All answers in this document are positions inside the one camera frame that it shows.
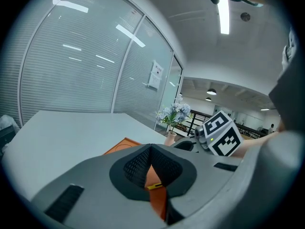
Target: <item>ceiling light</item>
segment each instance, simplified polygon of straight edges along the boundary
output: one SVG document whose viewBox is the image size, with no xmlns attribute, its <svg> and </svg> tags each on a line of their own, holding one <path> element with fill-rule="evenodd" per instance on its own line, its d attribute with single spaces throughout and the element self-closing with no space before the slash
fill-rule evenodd
<svg viewBox="0 0 305 229">
<path fill-rule="evenodd" d="M 88 10 L 89 10 L 88 8 L 86 8 L 84 6 L 78 5 L 73 2 L 68 2 L 68 1 L 53 0 L 53 4 L 57 5 L 57 6 L 64 6 L 64 7 L 70 8 L 70 9 L 75 9 L 75 10 L 85 12 L 85 13 L 88 13 Z"/>
<path fill-rule="evenodd" d="M 220 21 L 220 33 L 229 34 L 230 32 L 230 13 L 229 13 L 229 1 L 219 0 L 218 13 Z"/>
<path fill-rule="evenodd" d="M 74 58 L 70 58 L 70 57 L 69 57 L 69 59 L 74 59 Z M 80 59 L 74 59 L 74 60 L 81 61 Z"/>
<path fill-rule="evenodd" d="M 121 25 L 117 25 L 116 28 L 119 31 L 123 32 L 129 38 L 132 38 L 133 34 L 130 31 L 128 31 L 127 29 L 125 29 L 124 27 L 122 27 Z M 141 42 L 136 36 L 134 37 L 133 41 L 135 43 L 137 43 L 140 47 L 145 47 L 145 44 L 143 42 Z"/>
<path fill-rule="evenodd" d="M 106 61 L 109 61 L 109 62 L 111 62 L 111 63 L 114 63 L 114 61 L 109 60 L 109 59 L 106 59 L 106 58 L 104 58 L 104 57 L 102 57 L 102 56 L 96 55 L 96 57 L 99 57 L 99 58 L 101 58 L 101 59 L 104 59 L 104 60 L 106 60 Z"/>
<path fill-rule="evenodd" d="M 75 49 L 75 50 L 81 51 L 81 49 L 80 49 L 80 48 L 71 47 L 71 46 L 68 46 L 68 45 L 65 45 L 65 44 L 63 44 L 63 46 L 64 46 L 64 47 L 66 47 L 66 48 L 72 48 L 72 49 Z"/>
<path fill-rule="evenodd" d="M 216 90 L 213 89 L 213 88 L 210 88 L 206 93 L 207 93 L 207 94 L 210 94 L 210 95 L 216 95 L 216 94 L 217 94 L 217 93 L 216 93 Z"/>
<path fill-rule="evenodd" d="M 86 39 L 86 38 L 84 38 L 84 36 L 83 36 L 83 35 L 81 35 L 81 34 L 78 34 L 78 33 L 72 32 L 72 31 L 71 31 L 71 33 L 76 34 L 76 35 L 79 35 L 79 36 L 81 36 L 81 38 L 83 38 L 83 39 L 87 40 L 87 39 Z"/>
</svg>

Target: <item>white table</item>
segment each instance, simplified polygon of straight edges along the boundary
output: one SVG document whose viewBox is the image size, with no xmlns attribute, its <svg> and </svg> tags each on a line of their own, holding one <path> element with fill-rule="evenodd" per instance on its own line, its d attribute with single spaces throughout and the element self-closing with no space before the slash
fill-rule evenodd
<svg viewBox="0 0 305 229">
<path fill-rule="evenodd" d="M 127 114 L 39 111 L 14 137 L 2 164 L 16 191 L 31 200 L 56 177 L 125 137 L 141 144 L 166 139 Z"/>
</svg>

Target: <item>glass wall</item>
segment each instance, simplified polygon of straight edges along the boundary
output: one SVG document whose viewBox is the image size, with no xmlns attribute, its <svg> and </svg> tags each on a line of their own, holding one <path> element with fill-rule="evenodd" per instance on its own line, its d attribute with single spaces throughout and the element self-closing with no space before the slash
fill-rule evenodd
<svg viewBox="0 0 305 229">
<path fill-rule="evenodd" d="M 39 110 L 109 113 L 123 58 L 143 17 L 125 0 L 53 4 L 57 6 L 39 27 L 25 58 L 20 86 L 23 123 Z M 145 43 L 150 50 L 159 46 Z"/>
<path fill-rule="evenodd" d="M 182 68 L 176 58 L 173 58 L 170 73 L 167 78 L 164 94 L 161 101 L 159 110 L 165 107 L 170 107 L 175 102 L 177 91 L 179 89 L 179 83 L 182 76 Z M 156 123 L 155 131 L 164 134 L 166 132 L 167 124 Z"/>
<path fill-rule="evenodd" d="M 9 115 L 20 126 L 18 81 L 24 53 L 37 25 L 53 7 L 52 0 L 31 0 L 17 17 L 0 55 L 0 116 Z"/>
<path fill-rule="evenodd" d="M 145 19 L 128 52 L 114 112 L 127 113 L 154 128 L 172 57 L 171 47 Z"/>
</svg>

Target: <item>paper sign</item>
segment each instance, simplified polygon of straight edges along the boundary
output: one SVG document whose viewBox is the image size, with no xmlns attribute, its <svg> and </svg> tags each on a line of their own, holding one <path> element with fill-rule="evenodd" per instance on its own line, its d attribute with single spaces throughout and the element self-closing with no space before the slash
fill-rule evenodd
<svg viewBox="0 0 305 229">
<path fill-rule="evenodd" d="M 159 78 L 162 78 L 163 68 L 156 62 L 153 61 L 152 74 L 155 74 Z"/>
<path fill-rule="evenodd" d="M 149 78 L 148 85 L 151 87 L 154 87 L 156 89 L 159 89 L 160 81 L 161 81 L 161 79 L 158 76 L 151 73 L 151 77 Z"/>
</svg>

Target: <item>gray cloth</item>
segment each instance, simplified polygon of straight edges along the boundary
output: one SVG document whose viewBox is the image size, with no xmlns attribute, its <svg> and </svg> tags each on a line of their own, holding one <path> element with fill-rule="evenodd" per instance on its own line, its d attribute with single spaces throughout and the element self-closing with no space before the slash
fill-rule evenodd
<svg viewBox="0 0 305 229">
<path fill-rule="evenodd" d="M 0 118 L 0 130 L 11 125 L 14 127 L 15 133 L 19 132 L 20 128 L 12 117 L 5 114 Z"/>
</svg>

